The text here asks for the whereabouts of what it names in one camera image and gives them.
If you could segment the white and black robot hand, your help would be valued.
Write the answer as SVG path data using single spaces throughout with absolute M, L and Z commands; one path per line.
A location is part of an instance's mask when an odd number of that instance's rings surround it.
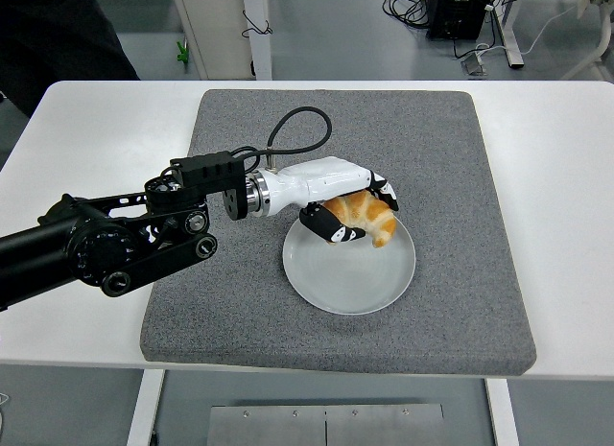
M 396 231 L 398 202 L 390 183 L 344 159 L 329 156 L 276 173 L 257 170 L 250 180 L 255 215 L 273 216 L 296 205 L 299 221 L 329 244 L 368 236 L 379 248 Z

